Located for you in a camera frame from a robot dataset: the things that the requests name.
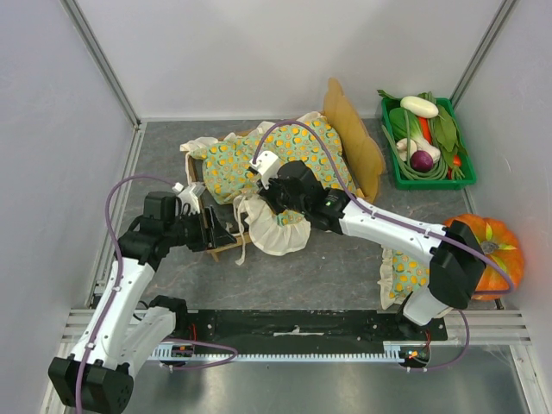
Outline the lemon print cushion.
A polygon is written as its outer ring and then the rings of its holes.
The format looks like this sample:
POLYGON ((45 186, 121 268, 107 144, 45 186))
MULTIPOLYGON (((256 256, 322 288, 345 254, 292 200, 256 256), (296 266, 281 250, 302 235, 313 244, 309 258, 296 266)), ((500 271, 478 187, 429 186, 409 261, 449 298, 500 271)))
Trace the lemon print cushion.
POLYGON ((274 256, 304 249, 313 224, 328 231, 336 220, 330 196, 348 201, 342 191, 356 191, 341 137, 318 112, 294 124, 261 122, 246 135, 198 137, 180 150, 199 163, 214 202, 231 207, 232 233, 274 256))

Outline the wooden pet bed frame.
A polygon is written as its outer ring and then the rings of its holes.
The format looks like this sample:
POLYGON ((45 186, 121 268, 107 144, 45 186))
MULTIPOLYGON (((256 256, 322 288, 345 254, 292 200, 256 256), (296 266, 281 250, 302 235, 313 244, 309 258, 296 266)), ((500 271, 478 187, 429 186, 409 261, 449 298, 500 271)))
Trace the wooden pet bed frame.
POLYGON ((356 109, 339 82, 331 78, 323 109, 301 116, 297 125, 275 128, 261 122, 242 133, 223 138, 199 137, 181 145, 187 178, 204 183, 219 206, 228 205, 231 232, 241 246, 233 200, 246 195, 241 214, 247 241, 266 254, 281 256, 303 249, 311 225, 298 213, 274 214, 258 194, 257 176, 248 170, 256 148, 272 151, 281 161, 303 161, 326 187, 347 186, 353 194, 372 202, 379 190, 385 162, 356 109))

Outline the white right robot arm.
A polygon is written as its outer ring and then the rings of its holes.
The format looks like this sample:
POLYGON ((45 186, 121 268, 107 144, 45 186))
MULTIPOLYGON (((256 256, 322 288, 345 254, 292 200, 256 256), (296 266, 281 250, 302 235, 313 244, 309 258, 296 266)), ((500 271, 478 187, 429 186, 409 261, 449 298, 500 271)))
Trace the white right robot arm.
POLYGON ((407 296, 395 317, 401 337, 415 339, 444 311, 467 308, 486 270, 483 251, 467 224, 417 223, 350 191, 323 186, 300 160, 282 163, 268 156, 251 161, 248 170, 258 174, 258 193, 272 212, 295 211, 315 229, 377 242, 429 270, 426 285, 407 296))

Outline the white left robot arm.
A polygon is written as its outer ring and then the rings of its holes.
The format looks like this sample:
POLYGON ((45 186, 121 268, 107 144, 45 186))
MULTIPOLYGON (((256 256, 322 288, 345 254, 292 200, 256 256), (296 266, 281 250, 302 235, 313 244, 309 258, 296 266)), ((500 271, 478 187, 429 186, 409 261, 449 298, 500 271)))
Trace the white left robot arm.
POLYGON ((142 214, 117 240, 108 284, 85 332, 66 358, 54 358, 48 368, 64 405, 78 413, 126 409, 149 355, 166 337, 179 339, 191 329, 186 302, 158 296, 129 330, 142 293, 172 248, 202 252, 226 236, 212 208, 180 212, 176 198, 166 194, 145 201, 142 214))

